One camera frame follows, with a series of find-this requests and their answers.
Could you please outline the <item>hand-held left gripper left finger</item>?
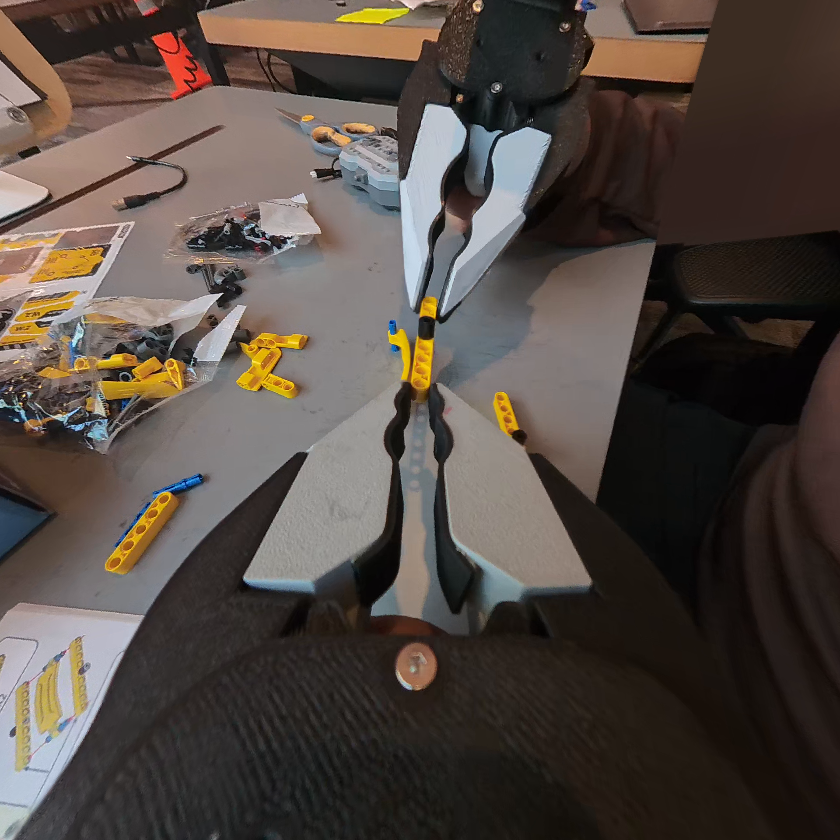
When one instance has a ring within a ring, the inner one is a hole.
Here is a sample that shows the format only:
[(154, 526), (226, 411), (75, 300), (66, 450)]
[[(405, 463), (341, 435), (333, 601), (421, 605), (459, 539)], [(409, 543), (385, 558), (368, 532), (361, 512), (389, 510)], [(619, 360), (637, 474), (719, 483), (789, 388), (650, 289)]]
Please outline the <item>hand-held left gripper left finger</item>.
[(256, 589), (371, 607), (400, 569), (405, 385), (392, 384), (302, 454), (244, 574)]

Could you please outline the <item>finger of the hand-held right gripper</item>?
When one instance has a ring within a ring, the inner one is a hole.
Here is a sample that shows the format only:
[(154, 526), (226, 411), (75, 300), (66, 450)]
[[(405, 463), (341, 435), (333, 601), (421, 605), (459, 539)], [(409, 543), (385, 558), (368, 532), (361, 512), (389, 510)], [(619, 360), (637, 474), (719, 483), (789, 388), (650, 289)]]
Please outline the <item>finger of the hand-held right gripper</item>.
[(512, 132), (469, 128), (465, 185), (482, 186), (463, 248), (448, 270), (440, 318), (447, 320), (478, 285), (524, 225), (524, 208), (551, 143), (549, 133), (524, 127)]
[(420, 309), (432, 274), (434, 245), (445, 215), (445, 182), (466, 142), (466, 126), (453, 109), (425, 106), (407, 174), (401, 179), (403, 274), (412, 309)]

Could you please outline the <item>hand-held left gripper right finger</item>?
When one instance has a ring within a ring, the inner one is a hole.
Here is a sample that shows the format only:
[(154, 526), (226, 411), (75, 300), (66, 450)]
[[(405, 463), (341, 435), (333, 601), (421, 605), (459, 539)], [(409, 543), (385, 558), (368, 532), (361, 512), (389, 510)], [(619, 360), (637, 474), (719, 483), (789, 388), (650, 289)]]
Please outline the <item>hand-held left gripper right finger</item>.
[(443, 385), (427, 398), (437, 479), (437, 579), (451, 613), (592, 589), (527, 445)]

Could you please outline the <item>long yellow nine-hole beam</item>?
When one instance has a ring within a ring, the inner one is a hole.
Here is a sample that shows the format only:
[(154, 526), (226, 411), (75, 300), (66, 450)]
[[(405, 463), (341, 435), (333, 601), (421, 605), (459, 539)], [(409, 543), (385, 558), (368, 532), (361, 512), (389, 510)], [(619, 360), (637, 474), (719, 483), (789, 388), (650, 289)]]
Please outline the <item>long yellow nine-hole beam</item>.
[(525, 447), (528, 435), (519, 426), (509, 395), (506, 392), (496, 392), (493, 397), (493, 407), (500, 430), (520, 446)]

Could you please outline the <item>yellow curved panel blue pins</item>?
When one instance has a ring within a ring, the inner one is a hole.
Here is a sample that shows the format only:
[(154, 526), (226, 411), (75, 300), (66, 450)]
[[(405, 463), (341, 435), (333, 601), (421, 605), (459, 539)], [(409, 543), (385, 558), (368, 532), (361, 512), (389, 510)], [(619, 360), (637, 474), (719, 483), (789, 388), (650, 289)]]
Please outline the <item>yellow curved panel blue pins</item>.
[(403, 382), (408, 382), (411, 378), (413, 366), (413, 348), (406, 331), (400, 328), (394, 319), (388, 322), (387, 339), (392, 351), (400, 355), (402, 361), (401, 379)]

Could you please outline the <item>yellow beam black pin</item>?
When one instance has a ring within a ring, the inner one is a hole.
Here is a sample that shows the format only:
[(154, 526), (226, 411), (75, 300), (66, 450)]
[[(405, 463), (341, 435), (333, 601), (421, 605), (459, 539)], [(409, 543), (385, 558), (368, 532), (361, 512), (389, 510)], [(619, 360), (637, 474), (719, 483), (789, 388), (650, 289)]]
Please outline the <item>yellow beam black pin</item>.
[(413, 361), (408, 378), (416, 403), (427, 401), (432, 384), (437, 307), (435, 297), (425, 297), (419, 309)]

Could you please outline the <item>grey desk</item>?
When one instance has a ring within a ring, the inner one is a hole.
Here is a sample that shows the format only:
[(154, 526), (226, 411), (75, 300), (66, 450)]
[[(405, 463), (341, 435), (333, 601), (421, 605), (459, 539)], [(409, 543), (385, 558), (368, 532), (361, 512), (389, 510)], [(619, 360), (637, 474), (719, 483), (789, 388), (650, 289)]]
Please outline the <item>grey desk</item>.
[[(282, 466), (317, 442), (399, 373), (389, 360), (391, 319), (414, 334), (399, 217), (336, 182), (310, 178), (318, 156), (277, 109), (331, 121), (395, 123), (381, 104), (206, 89), (8, 166), (49, 189), (48, 213), (20, 232), (116, 224), (112, 201), (167, 185), (158, 167), (122, 175), (58, 205), (129, 165), (127, 154), (171, 159), (189, 181), (136, 213), (133, 231), (99, 288), (102, 296), (188, 300), (204, 283), (165, 257), (175, 226), (238, 203), (305, 193), (322, 229), (313, 243), (252, 267), (244, 324), (306, 333), (280, 375), (294, 400), (236, 386), (243, 360), (213, 382), (125, 430), (106, 455), (2, 437), (2, 467), (56, 516), (2, 561), (2, 613), (20, 602), (142, 614), (195, 546)], [(497, 391), (511, 397), (530, 446), (595, 499), (655, 245), (552, 248), (521, 238), (436, 329), (436, 377), (495, 420)], [(127, 574), (104, 570), (114, 544), (153, 494), (204, 474)]]

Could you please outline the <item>grey electronic control box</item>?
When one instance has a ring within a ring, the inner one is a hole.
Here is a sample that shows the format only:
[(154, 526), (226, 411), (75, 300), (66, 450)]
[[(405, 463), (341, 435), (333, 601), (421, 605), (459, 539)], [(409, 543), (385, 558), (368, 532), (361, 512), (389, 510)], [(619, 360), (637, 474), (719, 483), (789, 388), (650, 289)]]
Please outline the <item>grey electronic control box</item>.
[(369, 134), (343, 147), (339, 170), (346, 185), (367, 194), (386, 209), (401, 206), (397, 139), (388, 134)]

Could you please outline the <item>grey yellow hand tool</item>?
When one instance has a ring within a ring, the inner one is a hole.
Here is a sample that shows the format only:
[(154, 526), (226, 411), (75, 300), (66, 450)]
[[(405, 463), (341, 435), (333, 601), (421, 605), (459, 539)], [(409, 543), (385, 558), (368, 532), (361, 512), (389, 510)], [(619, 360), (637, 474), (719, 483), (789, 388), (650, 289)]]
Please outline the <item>grey yellow hand tool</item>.
[(313, 149), (319, 154), (338, 156), (341, 150), (352, 142), (373, 136), (386, 135), (367, 122), (324, 122), (312, 114), (297, 115), (282, 108), (279, 115), (299, 128), (309, 138)]

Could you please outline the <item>light wooden table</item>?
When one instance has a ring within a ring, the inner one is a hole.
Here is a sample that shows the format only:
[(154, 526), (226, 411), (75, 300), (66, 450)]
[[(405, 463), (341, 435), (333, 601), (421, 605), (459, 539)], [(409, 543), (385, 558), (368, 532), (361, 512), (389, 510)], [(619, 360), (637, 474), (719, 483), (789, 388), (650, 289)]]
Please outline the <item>light wooden table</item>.
[[(336, 66), (412, 63), (445, 18), (440, 7), (419, 7), (384, 24), (339, 22), (343, 13), (334, 2), (246, 1), (203, 11), (198, 21), (211, 44), (263, 49), (340, 87), (350, 73)], [(706, 34), (639, 35), (621, 2), (597, 2), (585, 26), (595, 43), (586, 76), (676, 85), (697, 77)]]

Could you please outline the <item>yellow sticky note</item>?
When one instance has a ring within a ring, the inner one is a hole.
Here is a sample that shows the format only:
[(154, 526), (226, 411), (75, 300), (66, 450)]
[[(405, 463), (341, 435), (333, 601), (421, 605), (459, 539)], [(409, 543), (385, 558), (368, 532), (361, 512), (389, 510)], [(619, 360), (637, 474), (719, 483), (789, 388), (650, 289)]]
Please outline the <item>yellow sticky note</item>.
[(334, 19), (335, 23), (354, 25), (385, 25), (393, 20), (408, 15), (411, 9), (399, 7), (364, 7), (362, 9), (342, 14)]

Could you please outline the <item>yellow L-shaped piece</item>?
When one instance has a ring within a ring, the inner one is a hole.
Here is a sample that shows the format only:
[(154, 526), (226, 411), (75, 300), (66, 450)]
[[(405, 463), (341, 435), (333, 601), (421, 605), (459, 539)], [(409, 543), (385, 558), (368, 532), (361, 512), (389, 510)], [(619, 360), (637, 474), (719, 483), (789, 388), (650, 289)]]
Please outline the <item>yellow L-shaped piece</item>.
[(273, 372), (281, 358), (281, 349), (258, 349), (251, 355), (247, 371), (237, 378), (236, 384), (248, 392), (263, 388), (266, 378)]

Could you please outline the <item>short yellow beam blue pin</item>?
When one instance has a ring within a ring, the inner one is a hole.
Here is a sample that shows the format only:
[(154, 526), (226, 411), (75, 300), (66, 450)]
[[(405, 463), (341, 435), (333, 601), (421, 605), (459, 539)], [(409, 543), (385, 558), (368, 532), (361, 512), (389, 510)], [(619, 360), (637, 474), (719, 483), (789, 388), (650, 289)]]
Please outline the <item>short yellow beam blue pin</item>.
[(127, 574), (140, 561), (165, 525), (172, 519), (180, 499), (186, 492), (204, 483), (205, 475), (198, 473), (158, 489), (140, 510), (114, 544), (104, 570), (111, 574)]

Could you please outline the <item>plastic bag of black parts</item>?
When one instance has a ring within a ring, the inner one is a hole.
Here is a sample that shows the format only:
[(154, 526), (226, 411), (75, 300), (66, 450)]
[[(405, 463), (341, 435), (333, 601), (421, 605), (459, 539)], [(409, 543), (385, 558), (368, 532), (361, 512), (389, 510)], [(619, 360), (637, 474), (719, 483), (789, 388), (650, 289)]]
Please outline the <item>plastic bag of black parts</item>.
[(308, 199), (300, 193), (190, 217), (175, 226), (165, 256), (196, 265), (261, 261), (307, 245), (321, 233), (309, 211)]

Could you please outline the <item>loose black connector parts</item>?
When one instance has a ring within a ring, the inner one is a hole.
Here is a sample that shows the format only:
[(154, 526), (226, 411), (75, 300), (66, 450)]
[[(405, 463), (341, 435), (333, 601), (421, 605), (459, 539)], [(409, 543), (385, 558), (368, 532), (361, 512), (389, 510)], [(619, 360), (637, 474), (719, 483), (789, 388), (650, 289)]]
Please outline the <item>loose black connector parts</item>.
[(217, 264), (207, 259), (190, 261), (185, 270), (203, 279), (207, 292), (216, 295), (216, 306), (223, 310), (237, 302), (248, 278), (245, 270), (239, 266)]

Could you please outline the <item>black mesh chair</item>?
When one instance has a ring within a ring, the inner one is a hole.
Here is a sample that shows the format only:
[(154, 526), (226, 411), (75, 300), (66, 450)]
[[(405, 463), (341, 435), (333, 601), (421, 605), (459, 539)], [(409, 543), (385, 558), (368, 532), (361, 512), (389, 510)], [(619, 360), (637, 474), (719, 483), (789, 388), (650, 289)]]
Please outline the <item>black mesh chair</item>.
[(715, 333), (736, 320), (819, 321), (838, 315), (838, 232), (657, 247), (646, 299), (671, 319), (691, 314)]

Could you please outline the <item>plastic bag of yellow parts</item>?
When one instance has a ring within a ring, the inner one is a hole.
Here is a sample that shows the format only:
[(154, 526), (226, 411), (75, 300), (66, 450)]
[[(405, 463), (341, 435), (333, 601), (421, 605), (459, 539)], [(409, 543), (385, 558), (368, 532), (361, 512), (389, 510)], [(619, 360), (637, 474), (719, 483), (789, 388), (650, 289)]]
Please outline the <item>plastic bag of yellow parts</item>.
[(142, 417), (213, 381), (246, 311), (216, 312), (221, 299), (104, 297), (60, 315), (2, 361), (2, 437), (104, 454)]

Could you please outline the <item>orange plastic object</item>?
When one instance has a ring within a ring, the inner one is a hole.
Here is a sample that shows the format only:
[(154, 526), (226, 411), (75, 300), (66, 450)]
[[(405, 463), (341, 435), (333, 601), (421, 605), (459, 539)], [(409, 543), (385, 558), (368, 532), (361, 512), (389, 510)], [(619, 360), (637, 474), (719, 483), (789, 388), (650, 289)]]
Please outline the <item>orange plastic object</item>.
[(175, 85), (171, 99), (183, 98), (214, 84), (178, 34), (160, 33), (153, 35), (152, 41)]

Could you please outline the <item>blue kit box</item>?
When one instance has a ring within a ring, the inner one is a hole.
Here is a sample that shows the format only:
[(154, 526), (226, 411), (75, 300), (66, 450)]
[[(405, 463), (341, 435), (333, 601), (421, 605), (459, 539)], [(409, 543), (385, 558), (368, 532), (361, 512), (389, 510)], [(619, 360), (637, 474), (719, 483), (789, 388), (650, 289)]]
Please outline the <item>blue kit box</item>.
[(56, 513), (1, 468), (1, 561), (30, 540)]

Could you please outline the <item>open white instruction manual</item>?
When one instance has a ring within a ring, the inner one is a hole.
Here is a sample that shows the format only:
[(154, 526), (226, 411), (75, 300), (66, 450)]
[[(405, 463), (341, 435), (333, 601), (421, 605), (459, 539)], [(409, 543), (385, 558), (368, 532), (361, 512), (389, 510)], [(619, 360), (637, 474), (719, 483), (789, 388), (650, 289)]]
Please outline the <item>open white instruction manual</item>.
[(1, 621), (2, 835), (14, 835), (85, 738), (142, 616), (19, 603)]

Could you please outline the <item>sticker sheet in plastic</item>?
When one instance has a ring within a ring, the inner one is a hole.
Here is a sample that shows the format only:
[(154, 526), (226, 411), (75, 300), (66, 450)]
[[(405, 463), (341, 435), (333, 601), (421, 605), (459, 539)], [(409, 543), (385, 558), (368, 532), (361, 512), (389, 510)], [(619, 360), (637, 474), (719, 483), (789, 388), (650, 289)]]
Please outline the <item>sticker sheet in plastic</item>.
[(92, 299), (134, 222), (1, 237), (1, 351), (15, 354)]

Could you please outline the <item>white stand base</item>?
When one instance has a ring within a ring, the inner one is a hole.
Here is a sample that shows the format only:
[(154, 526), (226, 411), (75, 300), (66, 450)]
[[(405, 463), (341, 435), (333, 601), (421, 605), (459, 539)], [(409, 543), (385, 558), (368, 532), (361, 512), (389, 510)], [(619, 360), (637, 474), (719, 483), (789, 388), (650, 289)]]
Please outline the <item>white stand base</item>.
[(1, 224), (12, 222), (46, 205), (51, 198), (47, 187), (1, 170)]

